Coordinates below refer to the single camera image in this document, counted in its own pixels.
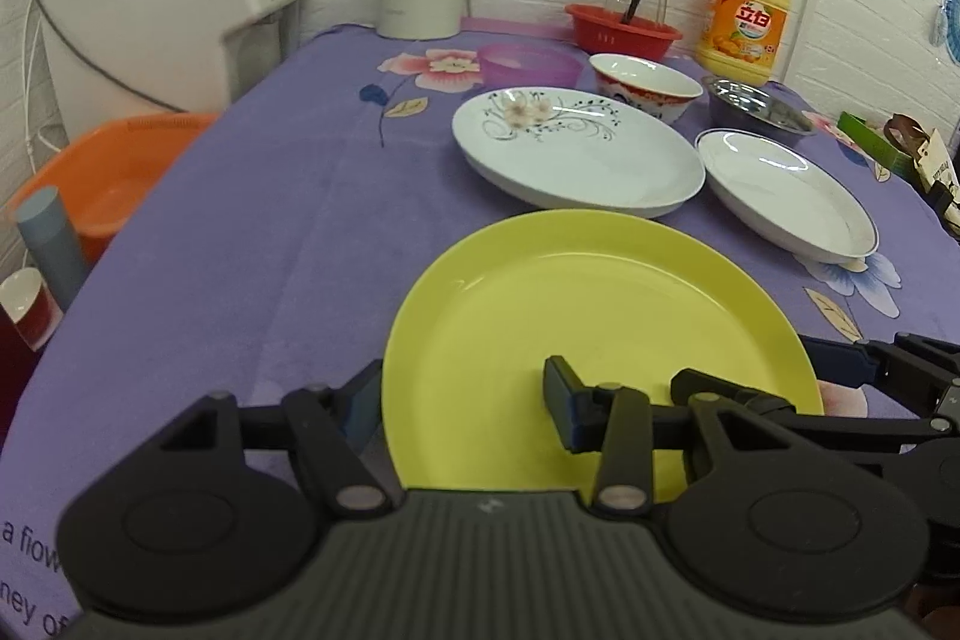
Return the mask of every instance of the plate rim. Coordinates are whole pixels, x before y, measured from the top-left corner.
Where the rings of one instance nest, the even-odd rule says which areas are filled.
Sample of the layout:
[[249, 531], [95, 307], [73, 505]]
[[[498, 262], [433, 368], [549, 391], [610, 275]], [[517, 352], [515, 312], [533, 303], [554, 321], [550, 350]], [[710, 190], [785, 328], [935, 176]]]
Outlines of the plate rim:
[[[574, 201], [573, 199], [565, 199], [563, 196], [551, 196], [545, 191], [540, 191], [536, 188], [529, 188], [527, 186], [517, 185], [515, 180], [510, 180], [509, 177], [503, 177], [504, 184], [497, 182], [496, 177], [501, 177], [496, 172], [491, 172], [488, 167], [485, 167], [479, 161], [477, 161], [472, 155], [470, 155], [466, 150], [461, 150], [464, 155], [464, 160], [467, 161], [467, 165], [484, 178], [488, 183], [493, 185], [495, 188], [499, 188], [503, 191], [504, 194], [512, 196], [514, 199], [518, 199], [525, 204], [529, 204], [533, 207], [539, 208], [541, 210], [602, 210], [604, 212], [611, 213], [620, 213], [622, 215], [633, 215], [635, 218], [646, 218], [647, 220], [655, 220], [656, 218], [662, 218], [664, 215], [669, 215], [674, 210], [680, 209], [689, 199], [682, 199], [680, 201], [671, 202], [669, 204], [656, 205], [653, 207], [611, 207], [604, 204], [592, 204], [586, 201]], [[539, 200], [534, 201], [531, 199], [528, 194], [520, 194], [519, 191], [528, 191], [528, 193], [536, 194], [539, 197]]]
[[[477, 95], [474, 95], [473, 97], [469, 97], [469, 99], [467, 101], [464, 101], [459, 107], [457, 107], [456, 112], [453, 113], [453, 117], [450, 119], [450, 132], [453, 135], [453, 140], [457, 143], [457, 148], [459, 148], [464, 158], [469, 158], [479, 162], [484, 169], [493, 170], [493, 167], [491, 167], [490, 165], [488, 165], [483, 161], [480, 161], [480, 159], [477, 158], [477, 156], [467, 152], [467, 150], [464, 149], [464, 145], [461, 142], [459, 136], [457, 135], [457, 130], [456, 130], [457, 116], [463, 111], [464, 107], [471, 104], [472, 102], [478, 101], [479, 103], [480, 98], [486, 97], [487, 95], [494, 94], [495, 92], [502, 92], [507, 90], [574, 92], [575, 94], [584, 95], [585, 97], [602, 98], [602, 100], [615, 103], [617, 105], [617, 108], [620, 109], [621, 111], [627, 110], [628, 114], [630, 112], [636, 112], [637, 114], [644, 116], [646, 119], [649, 119], [655, 124], [659, 124], [660, 126], [664, 127], [666, 131], [669, 131], [670, 133], [679, 137], [680, 140], [689, 148], [690, 153], [693, 156], [691, 161], [695, 161], [697, 166], [699, 167], [699, 176], [696, 178], [697, 180], [696, 188], [691, 191], [689, 196], [683, 196], [682, 199], [678, 199], [678, 200], [658, 202], [653, 204], [637, 203], [637, 202], [634, 202], [632, 204], [599, 204], [594, 202], [582, 201], [580, 199], [570, 199], [568, 196], [557, 196], [557, 194], [549, 194], [547, 191], [544, 191], [535, 185], [530, 185], [528, 183], [521, 182], [520, 180], [515, 179], [515, 177], [510, 177], [509, 175], [503, 175], [503, 173], [501, 172], [496, 172], [497, 176], [502, 177], [505, 180], [509, 180], [515, 185], [520, 186], [520, 188], [523, 188], [528, 191], [536, 191], [538, 194], [543, 194], [544, 196], [549, 197], [549, 199], [562, 199], [563, 201], [568, 201], [570, 203], [580, 205], [580, 207], [570, 207], [569, 209], [579, 209], [579, 208], [590, 207], [592, 209], [611, 210], [611, 211], [661, 210], [661, 209], [666, 209], [670, 207], [675, 209], [680, 207], [680, 205], [683, 205], [686, 202], [690, 201], [690, 199], [693, 199], [694, 196], [697, 196], [697, 194], [699, 194], [699, 192], [702, 191], [702, 189], [704, 188], [704, 184], [706, 184], [707, 182], [707, 167], [704, 166], [703, 159], [701, 158], [700, 153], [696, 148], [696, 145], [694, 145], [694, 143], [691, 143], [690, 140], [688, 140], [683, 134], [680, 134], [680, 132], [677, 129], [673, 128], [670, 125], [667, 125], [664, 121], [659, 121], [659, 119], [656, 119], [654, 116], [650, 115], [649, 113], [641, 109], [637, 109], [637, 107], [632, 107], [629, 104], [624, 104], [623, 102], [616, 101], [611, 97], [607, 97], [606, 95], [594, 94], [594, 92], [589, 92], [589, 91], [581, 91], [576, 88], [556, 88], [556, 87], [538, 86], [538, 85], [531, 85], [531, 86], [523, 85], [523, 86], [518, 86], [516, 88], [496, 88], [492, 91], [485, 91], [485, 92], [482, 92], [481, 94], [477, 94]], [[496, 188], [500, 188], [500, 186], [497, 185], [496, 183], [491, 182], [491, 185], [495, 186]]]
[[697, 148], [697, 152], [698, 152], [698, 153], [700, 152], [700, 141], [701, 141], [704, 137], [707, 137], [707, 136], [712, 135], [712, 134], [725, 133], [725, 132], [726, 132], [726, 133], [739, 134], [739, 135], [744, 136], [744, 137], [755, 137], [755, 138], [757, 138], [757, 139], [763, 140], [765, 143], [768, 143], [768, 145], [774, 145], [774, 146], [776, 146], [776, 148], [781, 148], [782, 150], [786, 150], [787, 152], [792, 153], [793, 155], [796, 155], [796, 156], [799, 156], [800, 158], [803, 158], [803, 160], [804, 160], [805, 162], [807, 162], [811, 167], [814, 167], [816, 170], [819, 170], [819, 172], [823, 172], [824, 175], [827, 175], [827, 177], [829, 177], [831, 180], [833, 180], [834, 183], [836, 183], [839, 188], [841, 188], [843, 191], [846, 191], [846, 193], [851, 197], [851, 199], [853, 199], [853, 201], [856, 202], [856, 206], [860, 208], [860, 211], [861, 211], [864, 215], [866, 215], [866, 218], [867, 218], [867, 220], [868, 220], [869, 223], [870, 223], [870, 228], [872, 228], [872, 229], [874, 230], [874, 241], [872, 242], [872, 246], [871, 246], [870, 250], [868, 250], [867, 252], [865, 252], [865, 253], [858, 253], [858, 254], [852, 254], [852, 253], [848, 253], [848, 252], [846, 252], [846, 251], [837, 250], [837, 249], [832, 248], [832, 247], [823, 247], [822, 244], [818, 244], [817, 242], [810, 241], [810, 239], [807, 239], [806, 237], [800, 237], [799, 235], [795, 234], [793, 231], [790, 231], [789, 229], [787, 229], [787, 228], [785, 228], [784, 226], [782, 226], [782, 225], [780, 225], [779, 223], [777, 223], [776, 220], [773, 220], [773, 218], [768, 218], [767, 215], [765, 215], [764, 213], [761, 213], [759, 210], [755, 210], [754, 207], [752, 207], [752, 206], [750, 206], [749, 204], [747, 204], [747, 202], [745, 202], [743, 199], [741, 199], [740, 196], [738, 196], [738, 195], [737, 195], [736, 193], [734, 193], [730, 188], [728, 188], [727, 185], [726, 185], [726, 183], [722, 182], [716, 175], [714, 175], [713, 172], [710, 172], [710, 171], [709, 171], [709, 168], [707, 167], [707, 163], [704, 162], [704, 157], [701, 155], [701, 156], [700, 156], [701, 163], [703, 163], [704, 169], [706, 169], [706, 170], [709, 172], [710, 177], [712, 177], [713, 179], [717, 180], [717, 182], [719, 182], [720, 185], [723, 186], [724, 190], [728, 191], [728, 193], [731, 194], [731, 196], [733, 196], [740, 204], [743, 204], [743, 205], [744, 205], [747, 209], [749, 209], [752, 213], [755, 213], [755, 214], [759, 215], [760, 218], [763, 218], [764, 220], [768, 220], [770, 223], [773, 223], [774, 225], [776, 225], [777, 228], [781, 229], [781, 231], [786, 232], [787, 234], [789, 234], [789, 235], [790, 235], [791, 237], [793, 237], [794, 239], [800, 239], [801, 242], [805, 242], [806, 244], [809, 244], [810, 247], [815, 247], [815, 248], [818, 249], [818, 250], [822, 250], [822, 252], [824, 252], [824, 253], [831, 253], [832, 255], [835, 255], [835, 256], [845, 256], [845, 257], [848, 257], [848, 258], [853, 259], [853, 258], [867, 258], [867, 256], [872, 256], [873, 253], [877, 252], [877, 249], [880, 248], [880, 228], [877, 228], [877, 222], [874, 220], [874, 218], [872, 217], [872, 215], [867, 211], [867, 208], [863, 206], [863, 203], [860, 201], [860, 199], [858, 199], [858, 198], [856, 197], [856, 195], [853, 194], [853, 192], [852, 192], [850, 189], [848, 189], [847, 186], [845, 186], [842, 182], [840, 182], [840, 180], [838, 180], [836, 177], [834, 177], [833, 175], [831, 175], [830, 172], [828, 172], [826, 169], [824, 169], [824, 167], [820, 166], [820, 165], [817, 164], [815, 161], [811, 161], [808, 156], [806, 156], [806, 155], [800, 155], [800, 153], [798, 153], [796, 150], [794, 150], [794, 149], [792, 149], [792, 148], [789, 148], [789, 147], [786, 146], [786, 145], [782, 145], [781, 143], [777, 142], [776, 140], [772, 140], [772, 139], [770, 139], [770, 138], [768, 138], [768, 137], [765, 137], [765, 136], [762, 135], [762, 134], [757, 134], [757, 133], [752, 132], [752, 131], [742, 131], [742, 130], [740, 130], [739, 128], [707, 128], [707, 129], [704, 129], [704, 131], [701, 131], [699, 134], [697, 134], [697, 137], [696, 137], [696, 139], [694, 140], [694, 145], [695, 145], [696, 148]]
[[[814, 402], [812, 406], [812, 412], [813, 414], [819, 414], [819, 415], [824, 414], [823, 399], [819, 394], [819, 390], [817, 389], [816, 373], [813, 370], [813, 366], [812, 366], [812, 363], [810, 363], [809, 357], [806, 355], [805, 348], [803, 348], [803, 343], [800, 341], [800, 334], [794, 328], [793, 323], [786, 316], [786, 313], [781, 309], [779, 304], [776, 304], [776, 300], [774, 300], [773, 296], [771, 296], [770, 293], [767, 292], [765, 287], [760, 285], [760, 283], [758, 283], [752, 276], [750, 276], [750, 274], [747, 273], [745, 269], [738, 266], [738, 264], [735, 263], [734, 261], [731, 261], [730, 258], [725, 256], [719, 250], [716, 250], [715, 248], [711, 247], [709, 244], [707, 244], [707, 242], [702, 242], [701, 239], [692, 237], [690, 236], [690, 234], [686, 234], [685, 232], [680, 231], [679, 229], [675, 229], [671, 226], [664, 225], [664, 223], [658, 223], [656, 220], [650, 220], [649, 218], [639, 218], [636, 215], [614, 213], [614, 212], [608, 212], [605, 210], [587, 210], [587, 209], [538, 210], [530, 213], [523, 213], [521, 215], [513, 215], [510, 218], [504, 218], [504, 220], [496, 220], [494, 223], [490, 223], [486, 226], [483, 226], [477, 229], [476, 231], [473, 231], [470, 234], [467, 234], [466, 237], [462, 237], [461, 239], [458, 239], [457, 242], [454, 242], [454, 244], [451, 244], [450, 247], [445, 249], [443, 253], [440, 253], [440, 255], [437, 256], [437, 258], [435, 258], [433, 262], [431, 262], [430, 265], [427, 266], [427, 268], [425, 268], [424, 271], [421, 272], [421, 274], [419, 274], [419, 277], [416, 278], [416, 282], [414, 282], [414, 284], [410, 287], [410, 290], [408, 290], [407, 295], [405, 295], [405, 297], [403, 298], [403, 302], [400, 304], [400, 307], [397, 310], [397, 314], [395, 315], [394, 321], [392, 321], [392, 324], [390, 327], [390, 332], [387, 335], [386, 346], [384, 347], [380, 400], [381, 400], [381, 415], [382, 415], [382, 421], [383, 421], [383, 432], [384, 432], [384, 439], [387, 443], [387, 450], [388, 450], [388, 453], [390, 453], [390, 457], [392, 460], [392, 464], [395, 467], [395, 471], [397, 471], [397, 477], [400, 479], [400, 482], [402, 485], [404, 485], [404, 487], [418, 487], [418, 485], [415, 485], [414, 483], [405, 482], [402, 474], [404, 470], [409, 470], [409, 466], [401, 466], [401, 463], [406, 461], [406, 463], [409, 464], [407, 453], [410, 452], [410, 449], [407, 449], [405, 452], [400, 453], [400, 452], [397, 452], [397, 450], [395, 450], [395, 448], [392, 447], [392, 444], [391, 444], [392, 440], [395, 442], [396, 435], [395, 434], [391, 435], [392, 425], [390, 421], [395, 419], [395, 416], [392, 416], [388, 412], [388, 410], [389, 408], [394, 408], [396, 405], [400, 403], [400, 401], [397, 401], [397, 402], [392, 401], [392, 399], [394, 399], [395, 397], [392, 395], [392, 391], [390, 391], [389, 389], [392, 387], [392, 383], [390, 382], [391, 357], [392, 357], [392, 354], [395, 354], [395, 351], [397, 351], [397, 348], [395, 347], [395, 345], [397, 345], [397, 342], [395, 341], [395, 335], [397, 334], [398, 328], [402, 326], [402, 321], [404, 319], [404, 316], [406, 316], [406, 314], [409, 313], [411, 307], [415, 306], [413, 302], [416, 296], [416, 292], [418, 292], [421, 289], [421, 287], [424, 287], [428, 284], [429, 282], [428, 277], [430, 275], [430, 272], [432, 271], [433, 268], [435, 268], [435, 266], [437, 266], [440, 263], [440, 261], [442, 261], [445, 258], [448, 258], [449, 256], [453, 255], [456, 252], [459, 252], [460, 247], [462, 247], [462, 245], [466, 244], [467, 242], [475, 242], [478, 236], [487, 234], [488, 232], [496, 231], [501, 226], [501, 224], [518, 223], [519, 221], [526, 221], [526, 220], [563, 220], [563, 218], [567, 217], [571, 213], [578, 214], [578, 215], [591, 215], [592, 217], [588, 218], [588, 220], [620, 221], [623, 225], [626, 225], [626, 223], [623, 223], [623, 221], [641, 220], [646, 225], [646, 227], [649, 228], [649, 230], [655, 233], [664, 232], [666, 234], [678, 235], [684, 241], [692, 242], [694, 245], [696, 245], [696, 247], [699, 247], [699, 249], [702, 252], [707, 252], [709, 255], [715, 256], [717, 259], [719, 259], [721, 263], [726, 263], [726, 265], [728, 265], [731, 268], [731, 272], [734, 275], [741, 277], [745, 285], [752, 287], [760, 295], [760, 299], [765, 301], [767, 304], [769, 304], [773, 308], [776, 316], [778, 316], [779, 319], [781, 319], [781, 324], [786, 327], [785, 328], [786, 332], [790, 333], [790, 335], [793, 336], [793, 339], [797, 343], [797, 347], [800, 350], [800, 355], [805, 356], [806, 360], [808, 361], [809, 376], [810, 376], [810, 379], [812, 380], [811, 387], [813, 388], [813, 391], [814, 391], [813, 394], [811, 394], [811, 399]], [[422, 469], [422, 467], [418, 465], [416, 466], [416, 469]]]

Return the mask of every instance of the bowl rim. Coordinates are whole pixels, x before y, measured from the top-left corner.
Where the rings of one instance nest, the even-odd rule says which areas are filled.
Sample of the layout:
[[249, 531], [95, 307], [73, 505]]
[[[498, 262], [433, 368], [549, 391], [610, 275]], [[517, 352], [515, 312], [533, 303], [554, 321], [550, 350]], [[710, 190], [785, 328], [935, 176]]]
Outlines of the bowl rim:
[[680, 39], [683, 39], [683, 31], [673, 28], [673, 25], [669, 25], [668, 23], [657, 23], [655, 20], [647, 20], [647, 23], [656, 25], [656, 28], [641, 28], [637, 25], [627, 25], [627, 23], [616, 23], [612, 20], [607, 20], [602, 14], [606, 11], [602, 6], [595, 6], [593, 4], [568, 4], [563, 10], [573, 18], [575, 25], [579, 23], [580, 20], [584, 20], [587, 23], [595, 23], [596, 25], [606, 26], [606, 28], [625, 31], [652, 39], [669, 39], [671, 42], [679, 42]]
[[[762, 124], [767, 124], [772, 128], [776, 128], [778, 131], [785, 131], [789, 134], [795, 134], [798, 137], [809, 137], [817, 133], [817, 126], [815, 126], [813, 122], [803, 114], [802, 110], [797, 109], [795, 106], [787, 103], [782, 98], [777, 98], [776, 95], [772, 95], [770, 92], [767, 92], [762, 88], [758, 88], [755, 85], [747, 85], [746, 82], [740, 82], [739, 80], [730, 79], [729, 77], [722, 77], [718, 74], [706, 74], [705, 76], [701, 77], [700, 81], [707, 90], [707, 95], [709, 95], [710, 100], [714, 100], [714, 98], [716, 98], [718, 101], [723, 101], [726, 106], [731, 107], [731, 109], [736, 109], [738, 112], [742, 112], [753, 121], [762, 122]], [[766, 118], [758, 118], [753, 112], [747, 112], [747, 110], [745, 110], [743, 107], [738, 107], [736, 104], [731, 104], [731, 102], [726, 100], [726, 98], [723, 98], [722, 95], [717, 95], [717, 93], [713, 90], [713, 86], [720, 81], [733, 82], [736, 85], [747, 85], [747, 87], [749, 87], [751, 90], [761, 92], [763, 95], [765, 95], [765, 97], [769, 98], [769, 100], [776, 101], [776, 103], [784, 105], [792, 113], [798, 116], [800, 123], [803, 124], [803, 128], [791, 128], [786, 125], [775, 124], [773, 121], [768, 121]]]
[[555, 64], [563, 64], [561, 67], [549, 68], [547, 71], [560, 71], [560, 70], [570, 70], [573, 71], [573, 68], [577, 70], [582, 70], [584, 65], [577, 60], [577, 58], [571, 52], [565, 52], [559, 47], [546, 47], [542, 44], [531, 44], [528, 42], [491, 42], [491, 44], [483, 44], [481, 47], [477, 47], [477, 60], [478, 61], [487, 61], [488, 63], [493, 63], [494, 66], [501, 68], [510, 68], [513, 71], [542, 71], [535, 70], [530, 67], [512, 67], [504, 66], [503, 64], [498, 64], [496, 61], [491, 61], [491, 54], [496, 54], [498, 50], [520, 50], [521, 52], [527, 52], [529, 54], [538, 54], [541, 57], [553, 58]]
[[[666, 71], [672, 71], [672, 73], [679, 74], [681, 77], [683, 77], [684, 80], [688, 81], [688, 83], [690, 83], [692, 87], [688, 92], [676, 92], [676, 91], [664, 90], [661, 88], [651, 88], [648, 85], [640, 85], [635, 82], [624, 79], [623, 77], [618, 76], [618, 74], [611, 73], [609, 70], [606, 70], [606, 68], [601, 68], [597, 66], [597, 63], [594, 59], [601, 58], [601, 57], [626, 58], [631, 61], [640, 61], [640, 63], [645, 64], [647, 66], [653, 66], [654, 68], [663, 68]], [[628, 88], [636, 88], [637, 90], [641, 90], [641, 91], [653, 92], [653, 94], [669, 95], [669, 97], [673, 97], [673, 98], [685, 98], [686, 100], [689, 100], [689, 101], [696, 100], [696, 98], [699, 98], [701, 95], [704, 95], [704, 86], [700, 81], [698, 81], [694, 77], [691, 77], [689, 74], [684, 74], [678, 68], [671, 68], [666, 64], [658, 63], [656, 61], [651, 61], [649, 58], [640, 58], [637, 55], [624, 55], [622, 52], [597, 52], [589, 57], [589, 65], [592, 66], [593, 70], [596, 71], [597, 73], [603, 74], [603, 76], [609, 77], [619, 82], [622, 85], [626, 85]]]

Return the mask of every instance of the brown strap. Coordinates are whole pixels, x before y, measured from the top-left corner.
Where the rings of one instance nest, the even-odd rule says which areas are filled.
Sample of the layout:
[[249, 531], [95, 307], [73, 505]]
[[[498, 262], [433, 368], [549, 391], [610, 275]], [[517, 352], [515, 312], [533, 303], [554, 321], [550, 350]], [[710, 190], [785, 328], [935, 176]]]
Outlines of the brown strap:
[[883, 126], [883, 135], [891, 145], [909, 155], [914, 161], [920, 160], [920, 145], [930, 141], [923, 126], [906, 115], [894, 115], [886, 121]]

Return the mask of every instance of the white bowl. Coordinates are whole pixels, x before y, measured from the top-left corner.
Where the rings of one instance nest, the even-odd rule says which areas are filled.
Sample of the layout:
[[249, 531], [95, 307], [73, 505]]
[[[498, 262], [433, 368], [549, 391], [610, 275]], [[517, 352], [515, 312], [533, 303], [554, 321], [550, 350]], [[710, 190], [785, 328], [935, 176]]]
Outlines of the white bowl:
[[880, 234], [860, 202], [790, 148], [715, 128], [697, 137], [697, 151], [717, 199], [773, 244], [823, 263], [846, 263], [877, 250]]
[[673, 125], [694, 98], [704, 95], [703, 86], [692, 77], [632, 55], [601, 52], [590, 57], [597, 88], [648, 115]]
[[464, 102], [453, 136], [484, 179], [546, 209], [656, 218], [704, 185], [693, 146], [661, 121], [564, 88], [507, 88]]

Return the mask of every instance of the purple tablecloth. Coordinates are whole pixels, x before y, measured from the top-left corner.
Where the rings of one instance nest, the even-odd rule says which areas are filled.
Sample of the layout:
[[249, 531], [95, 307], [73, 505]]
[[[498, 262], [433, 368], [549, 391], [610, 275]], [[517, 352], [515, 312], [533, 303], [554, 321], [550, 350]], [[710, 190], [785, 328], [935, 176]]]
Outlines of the purple tablecloth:
[[[405, 43], [335, 28], [171, 169], [59, 327], [0, 458], [0, 616], [11, 634], [51, 635], [76, 612], [54, 550], [56, 519], [96, 476], [210, 389], [270, 404], [305, 384], [342, 384], [382, 355], [400, 302], [440, 252], [530, 209], [469, 170], [449, 130], [480, 90], [472, 51], [504, 38]], [[428, 57], [395, 57], [402, 52]], [[701, 73], [689, 60], [674, 65]], [[585, 70], [580, 86], [592, 85]], [[419, 98], [425, 108], [405, 109], [416, 114], [381, 119], [384, 105], [390, 114]], [[706, 98], [676, 127], [690, 139], [707, 127]], [[826, 133], [798, 151], [860, 199], [890, 263], [814, 268], [821, 282], [707, 189], [664, 223], [746, 269], [800, 332], [842, 338], [810, 289], [868, 338], [910, 330], [960, 341], [960, 249], [930, 210], [898, 178], [878, 182]], [[891, 303], [898, 317], [888, 316]], [[871, 397], [872, 414], [890, 410]]]

